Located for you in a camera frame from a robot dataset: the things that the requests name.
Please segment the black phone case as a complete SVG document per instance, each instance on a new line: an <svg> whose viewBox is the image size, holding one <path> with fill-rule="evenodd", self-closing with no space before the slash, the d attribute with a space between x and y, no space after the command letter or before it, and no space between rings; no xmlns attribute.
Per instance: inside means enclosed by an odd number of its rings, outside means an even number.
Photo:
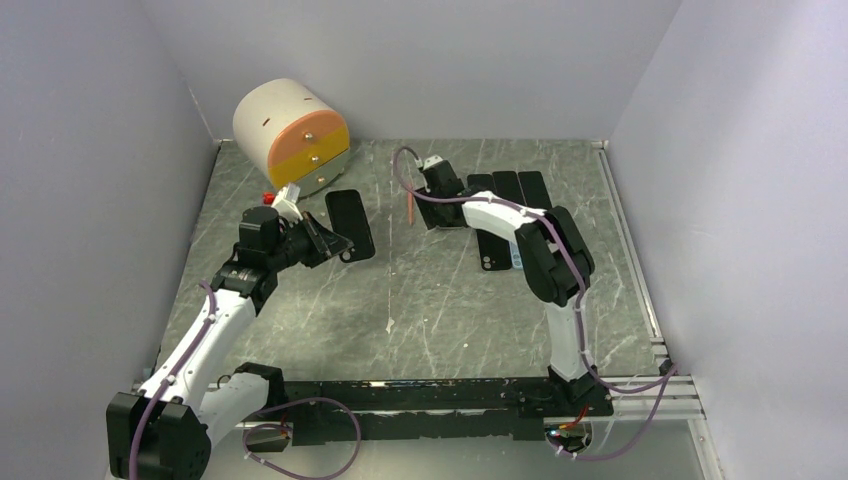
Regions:
<svg viewBox="0 0 848 480"><path fill-rule="evenodd" d="M341 254L341 261L373 258L376 249L360 193L354 189L331 191L325 196L325 204L332 230L352 242L352 247Z"/></svg>
<svg viewBox="0 0 848 480"><path fill-rule="evenodd" d="M512 268L509 242L484 230L476 230L480 265L484 271L505 271Z"/></svg>

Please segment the black phone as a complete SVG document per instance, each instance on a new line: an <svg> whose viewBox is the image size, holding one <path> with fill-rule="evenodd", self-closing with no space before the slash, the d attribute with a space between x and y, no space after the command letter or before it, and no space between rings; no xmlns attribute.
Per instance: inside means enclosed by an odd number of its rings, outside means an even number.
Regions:
<svg viewBox="0 0 848 480"><path fill-rule="evenodd" d="M493 194L497 193L494 178L491 174L469 174L467 176L467 185L473 194L484 191L489 191Z"/></svg>

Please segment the phone with purple frame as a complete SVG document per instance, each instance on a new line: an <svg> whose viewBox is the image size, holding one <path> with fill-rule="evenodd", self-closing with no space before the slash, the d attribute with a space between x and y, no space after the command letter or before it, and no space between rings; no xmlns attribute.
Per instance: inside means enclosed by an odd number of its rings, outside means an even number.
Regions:
<svg viewBox="0 0 848 480"><path fill-rule="evenodd" d="M495 171L492 173L492 178L495 193L500 198L519 205L525 204L523 190L516 171Z"/></svg>

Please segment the round white drawer cabinet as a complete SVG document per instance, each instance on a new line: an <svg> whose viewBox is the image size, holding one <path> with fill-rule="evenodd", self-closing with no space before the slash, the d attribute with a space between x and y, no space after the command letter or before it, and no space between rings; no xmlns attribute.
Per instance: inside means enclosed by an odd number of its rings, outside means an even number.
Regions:
<svg viewBox="0 0 848 480"><path fill-rule="evenodd" d="M282 78L247 93L232 118L233 138L275 190L301 198L331 185L352 156L342 115L299 82Z"/></svg>

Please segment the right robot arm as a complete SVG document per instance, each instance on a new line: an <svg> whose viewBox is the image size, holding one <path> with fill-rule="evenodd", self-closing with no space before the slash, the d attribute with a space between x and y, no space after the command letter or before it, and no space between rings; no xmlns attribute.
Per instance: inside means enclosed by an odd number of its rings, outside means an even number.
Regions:
<svg viewBox="0 0 848 480"><path fill-rule="evenodd" d="M575 312L589 286L594 261L573 219L562 207L539 209L502 198L482 186L464 184L440 156L418 160L425 186L414 197L429 229L469 227L517 247L524 278L543 303L549 327L553 408L572 415L589 398L581 379L589 375L583 359L585 336Z"/></svg>

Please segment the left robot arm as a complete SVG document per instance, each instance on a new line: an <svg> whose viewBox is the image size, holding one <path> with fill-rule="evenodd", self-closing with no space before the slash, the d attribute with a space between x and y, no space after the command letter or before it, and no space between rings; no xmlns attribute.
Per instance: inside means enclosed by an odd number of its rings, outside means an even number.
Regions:
<svg viewBox="0 0 848 480"><path fill-rule="evenodd" d="M244 211L230 257L202 282L206 299L163 365L135 393L118 393L106 410L109 468L120 479L199 479L214 447L255 414L284 411L282 372L248 365L215 391L209 386L235 341L260 313L281 271L314 268L353 243L308 212L272 206Z"/></svg>

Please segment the light blue phone case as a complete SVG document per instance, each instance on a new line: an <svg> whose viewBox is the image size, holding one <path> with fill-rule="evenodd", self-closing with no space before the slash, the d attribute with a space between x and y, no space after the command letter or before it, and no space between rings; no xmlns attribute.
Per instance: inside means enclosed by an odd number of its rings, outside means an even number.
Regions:
<svg viewBox="0 0 848 480"><path fill-rule="evenodd" d="M509 251L510 251L510 259L513 269L522 270L523 269L523 261L519 251L519 248L516 243L509 242Z"/></svg>

